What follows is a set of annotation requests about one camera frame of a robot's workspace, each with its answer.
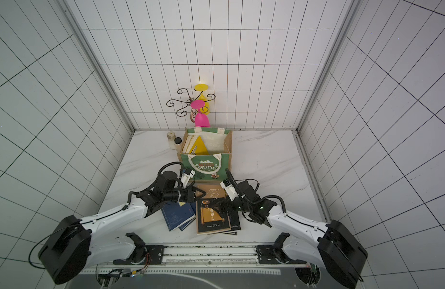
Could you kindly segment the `white powder spice jar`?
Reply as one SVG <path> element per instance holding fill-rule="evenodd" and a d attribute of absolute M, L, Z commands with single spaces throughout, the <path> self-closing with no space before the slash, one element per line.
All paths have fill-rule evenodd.
<path fill-rule="evenodd" d="M 169 131 L 167 133 L 167 139 L 168 139 L 169 148 L 172 150 L 176 150 L 176 148 L 175 148 L 175 132 Z"/>

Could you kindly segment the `dark bottom book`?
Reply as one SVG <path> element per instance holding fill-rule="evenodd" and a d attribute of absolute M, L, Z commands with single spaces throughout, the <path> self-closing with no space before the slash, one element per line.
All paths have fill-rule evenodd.
<path fill-rule="evenodd" d="M 208 209 L 210 199 L 225 198 L 225 190 L 214 184 L 198 184 L 200 189 L 206 192 L 205 197 L 198 200 L 197 203 L 197 234 L 218 234 L 231 230 L 229 221 L 229 212 L 224 208 L 224 215 L 219 216 L 217 213 Z"/>

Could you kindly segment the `pink plastic goblet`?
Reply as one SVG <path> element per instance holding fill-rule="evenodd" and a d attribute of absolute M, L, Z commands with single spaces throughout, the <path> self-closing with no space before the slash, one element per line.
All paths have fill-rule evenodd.
<path fill-rule="evenodd" d="M 191 108 L 197 112 L 194 123 L 195 126 L 199 126 L 202 128 L 209 128 L 210 127 L 210 121 L 205 112 L 208 110 L 208 108 L 205 106 L 205 101 L 201 99 L 196 99 L 191 103 Z"/>

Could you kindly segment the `metal base rail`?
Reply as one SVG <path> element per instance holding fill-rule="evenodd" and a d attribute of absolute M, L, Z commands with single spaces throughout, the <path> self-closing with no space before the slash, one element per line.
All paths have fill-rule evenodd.
<path fill-rule="evenodd" d="M 147 247 L 150 262 L 129 264 L 126 261 L 103 263 L 81 273 L 112 274 L 119 270 L 122 277 L 145 274 L 190 273 L 260 273 L 278 275 L 281 267 L 307 268 L 316 271 L 305 261 L 280 263 L 272 244 L 256 243 L 182 243 L 150 245 Z"/>

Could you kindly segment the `dark metal cup stand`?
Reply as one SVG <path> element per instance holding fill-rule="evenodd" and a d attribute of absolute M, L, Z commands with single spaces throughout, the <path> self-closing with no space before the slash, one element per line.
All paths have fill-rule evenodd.
<path fill-rule="evenodd" d="M 181 103 L 182 107 L 177 109 L 177 111 L 175 112 L 176 115 L 178 117 L 182 117 L 182 118 L 186 117 L 186 116 L 189 116 L 190 117 L 190 121 L 195 125 L 194 118 L 195 118 L 197 112 L 191 108 L 191 103 L 193 101 L 195 101 L 198 98 L 198 96 L 197 97 L 192 97 L 190 92 L 189 92 L 189 90 L 185 89 L 185 88 L 178 89 L 177 94 L 178 95 L 186 94 L 188 98 L 186 100 L 170 99 L 170 100 L 167 101 L 166 106 L 167 107 L 174 107 L 177 103 Z M 214 93 L 209 93 L 206 96 L 209 99 L 208 104 L 216 99 L 216 95 Z"/>

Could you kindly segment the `dark blue portrait book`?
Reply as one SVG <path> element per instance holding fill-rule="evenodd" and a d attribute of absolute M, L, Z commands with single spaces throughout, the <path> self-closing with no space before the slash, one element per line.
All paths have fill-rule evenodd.
<path fill-rule="evenodd" d="M 239 231 L 241 229 L 241 224 L 239 220 L 239 214 L 237 211 L 229 212 L 229 221 L 230 221 L 230 232 Z"/>

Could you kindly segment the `blue book with label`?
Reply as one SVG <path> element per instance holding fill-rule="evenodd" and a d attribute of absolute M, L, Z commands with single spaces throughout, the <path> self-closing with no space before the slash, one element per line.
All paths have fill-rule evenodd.
<path fill-rule="evenodd" d="M 165 204 L 161 212 L 170 232 L 179 229 L 181 225 L 191 220 L 194 216 L 190 203 L 182 202 Z"/>

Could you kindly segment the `burlap Christmas canvas bag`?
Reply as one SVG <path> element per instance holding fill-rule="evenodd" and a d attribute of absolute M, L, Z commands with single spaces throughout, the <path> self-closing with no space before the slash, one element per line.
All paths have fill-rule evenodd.
<path fill-rule="evenodd" d="M 232 166 L 232 131 L 225 128 L 187 128 L 183 144 L 188 135 L 201 136 L 208 150 L 207 155 L 177 153 L 179 161 L 196 172 L 196 181 L 214 183 L 226 179 L 226 170 Z"/>

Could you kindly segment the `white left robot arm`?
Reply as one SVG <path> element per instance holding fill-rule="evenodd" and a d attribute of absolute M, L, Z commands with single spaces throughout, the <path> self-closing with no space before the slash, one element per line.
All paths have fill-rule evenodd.
<path fill-rule="evenodd" d="M 124 205 L 81 219 L 73 215 L 62 219 L 39 242 L 42 247 L 37 268 L 46 270 L 54 283 L 61 285 L 101 263 L 142 262 L 147 256 L 145 242 L 134 232 L 121 232 L 121 228 L 155 214 L 167 204 L 193 203 L 206 195 L 196 187 L 195 172 L 181 162 L 176 164 L 178 173 L 168 170 L 173 163 L 164 165 L 148 187 L 130 191 Z"/>

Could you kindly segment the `black-lidded spice jar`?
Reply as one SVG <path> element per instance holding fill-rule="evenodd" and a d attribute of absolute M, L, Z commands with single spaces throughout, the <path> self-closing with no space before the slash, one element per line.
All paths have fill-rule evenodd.
<path fill-rule="evenodd" d="M 183 145 L 183 140 L 181 137 L 176 137 L 174 139 L 174 146 L 175 146 L 175 150 L 177 152 L 180 152 L 182 150 L 182 145 Z"/>

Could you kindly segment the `yellow plastic goblet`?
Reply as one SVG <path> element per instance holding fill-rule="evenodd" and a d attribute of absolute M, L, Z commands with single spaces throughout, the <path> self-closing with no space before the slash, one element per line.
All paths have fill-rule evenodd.
<path fill-rule="evenodd" d="M 209 86 L 208 86 L 207 84 L 197 84 L 197 85 L 194 87 L 194 90 L 195 90 L 196 92 L 199 92 L 199 93 L 200 93 L 200 94 L 198 95 L 198 98 L 197 98 L 197 99 L 202 100 L 202 101 L 204 102 L 204 107 L 201 108 L 200 111 L 201 111 L 203 114 L 205 114 L 205 115 L 208 115 L 209 112 L 210 112 L 209 104 L 208 104 L 209 99 L 208 99 L 208 97 L 204 94 L 208 89 L 209 89 Z"/>

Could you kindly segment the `yellow book purple illustration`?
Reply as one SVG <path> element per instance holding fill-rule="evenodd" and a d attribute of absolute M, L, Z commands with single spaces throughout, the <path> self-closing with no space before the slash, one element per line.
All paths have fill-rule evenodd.
<path fill-rule="evenodd" d="M 191 136 L 189 141 L 189 145 L 186 149 L 187 154 L 194 154 L 194 149 L 198 145 L 198 141 L 200 140 L 200 136 Z"/>

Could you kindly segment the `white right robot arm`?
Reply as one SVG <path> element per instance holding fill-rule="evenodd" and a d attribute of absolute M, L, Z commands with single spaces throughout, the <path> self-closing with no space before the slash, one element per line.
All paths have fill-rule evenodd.
<path fill-rule="evenodd" d="M 342 286 L 354 289 L 363 282 L 368 252 L 349 229 L 337 220 L 318 222 L 288 211 L 278 195 L 261 197 L 248 179 L 236 180 L 229 170 L 226 179 L 211 186 L 224 194 L 223 207 L 241 213 L 248 222 L 278 230 L 272 245 L 280 264 L 305 261 L 328 274 Z"/>

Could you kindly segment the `yellow book with barcode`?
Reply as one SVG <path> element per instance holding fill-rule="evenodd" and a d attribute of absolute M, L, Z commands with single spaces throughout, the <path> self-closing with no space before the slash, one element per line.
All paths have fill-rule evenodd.
<path fill-rule="evenodd" d="M 208 154 L 207 147 L 204 144 L 202 137 L 200 136 L 200 140 L 198 141 L 198 145 L 194 149 L 193 155 L 207 155 L 207 154 Z"/>

